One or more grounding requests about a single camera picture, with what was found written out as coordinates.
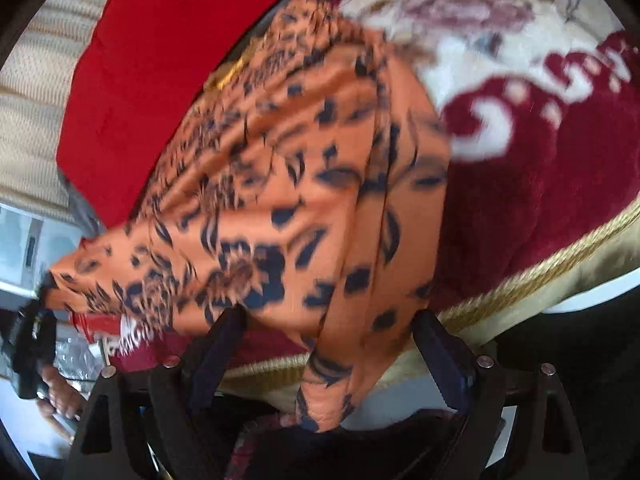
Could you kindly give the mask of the person's hand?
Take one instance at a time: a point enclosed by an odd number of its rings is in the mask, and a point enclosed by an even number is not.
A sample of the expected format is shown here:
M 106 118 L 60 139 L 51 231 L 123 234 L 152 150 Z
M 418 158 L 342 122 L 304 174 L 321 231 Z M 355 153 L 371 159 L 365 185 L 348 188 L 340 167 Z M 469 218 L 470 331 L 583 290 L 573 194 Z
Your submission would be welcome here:
M 42 368 L 41 378 L 48 386 L 44 399 L 37 401 L 40 415 L 53 431 L 69 444 L 73 443 L 75 433 L 67 429 L 58 416 L 71 422 L 79 422 L 87 400 L 60 374 L 53 365 Z

